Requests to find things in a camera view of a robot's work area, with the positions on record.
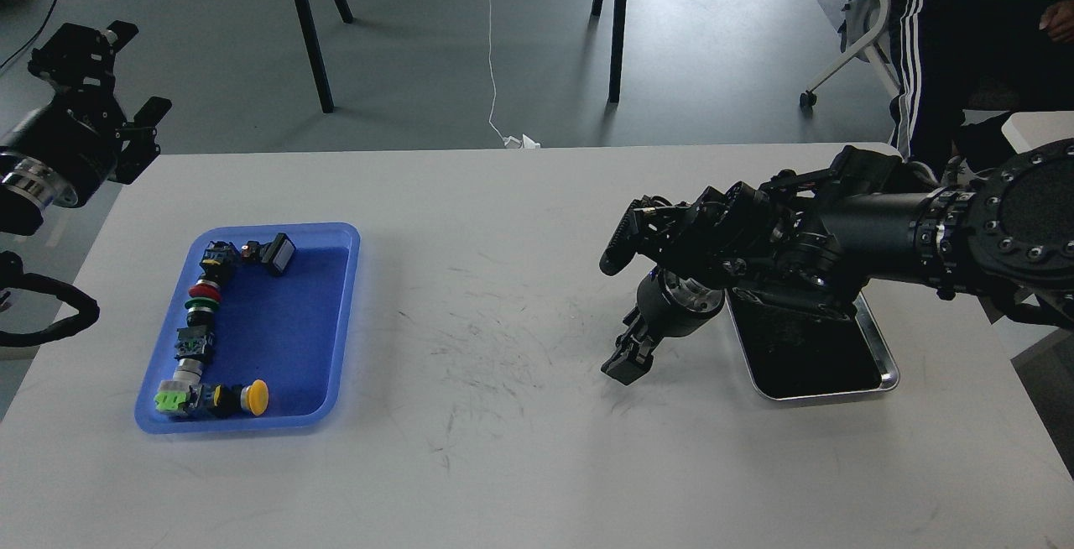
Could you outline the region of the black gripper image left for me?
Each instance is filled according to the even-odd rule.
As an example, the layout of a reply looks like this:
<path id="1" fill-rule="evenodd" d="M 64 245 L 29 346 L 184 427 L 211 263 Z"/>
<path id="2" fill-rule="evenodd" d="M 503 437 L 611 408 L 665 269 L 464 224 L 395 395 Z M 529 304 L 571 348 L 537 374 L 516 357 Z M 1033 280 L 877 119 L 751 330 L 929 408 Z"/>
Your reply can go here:
<path id="1" fill-rule="evenodd" d="M 114 95 L 116 55 L 137 32 L 64 24 L 32 49 L 29 72 L 54 97 L 3 136 L 4 206 L 83 206 L 105 180 L 131 185 L 150 167 L 172 101 L 150 97 L 127 121 Z"/>

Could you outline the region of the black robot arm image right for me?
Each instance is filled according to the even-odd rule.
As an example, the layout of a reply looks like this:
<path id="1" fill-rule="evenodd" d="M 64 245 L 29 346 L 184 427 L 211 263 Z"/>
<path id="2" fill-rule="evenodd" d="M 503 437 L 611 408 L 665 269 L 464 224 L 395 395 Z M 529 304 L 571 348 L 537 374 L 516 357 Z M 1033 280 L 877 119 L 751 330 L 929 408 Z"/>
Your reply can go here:
<path id="1" fill-rule="evenodd" d="M 943 186 L 927 167 L 853 146 L 830 167 L 782 170 L 694 201 L 633 200 L 601 257 L 607 276 L 652 259 L 603 373 L 629 385 L 667 337 L 713 319 L 726 297 L 851 321 L 871 279 L 985 297 L 1010 320 L 1071 328 L 1071 140 Z"/>

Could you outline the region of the person's second hand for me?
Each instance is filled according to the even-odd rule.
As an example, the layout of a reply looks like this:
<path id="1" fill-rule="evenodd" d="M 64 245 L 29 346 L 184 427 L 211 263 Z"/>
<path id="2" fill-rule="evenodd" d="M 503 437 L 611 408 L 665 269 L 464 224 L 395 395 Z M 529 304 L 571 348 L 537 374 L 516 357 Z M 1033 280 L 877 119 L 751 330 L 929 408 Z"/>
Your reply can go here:
<path id="1" fill-rule="evenodd" d="M 1040 32 L 1050 38 L 1053 43 L 1073 44 L 1074 33 L 1073 0 L 1053 3 L 1044 10 L 1037 25 Z"/>

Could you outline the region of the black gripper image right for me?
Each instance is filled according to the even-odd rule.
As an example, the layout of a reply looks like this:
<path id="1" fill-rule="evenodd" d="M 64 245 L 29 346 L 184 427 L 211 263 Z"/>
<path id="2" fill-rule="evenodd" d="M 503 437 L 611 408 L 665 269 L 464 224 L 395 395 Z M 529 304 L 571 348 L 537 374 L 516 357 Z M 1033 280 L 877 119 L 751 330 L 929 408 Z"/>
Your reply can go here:
<path id="1" fill-rule="evenodd" d="M 725 307 L 727 293 L 667 269 L 652 269 L 638 286 L 636 308 L 623 323 L 615 350 L 601 371 L 618 382 L 630 385 L 652 369 L 661 339 L 686 337 Z"/>

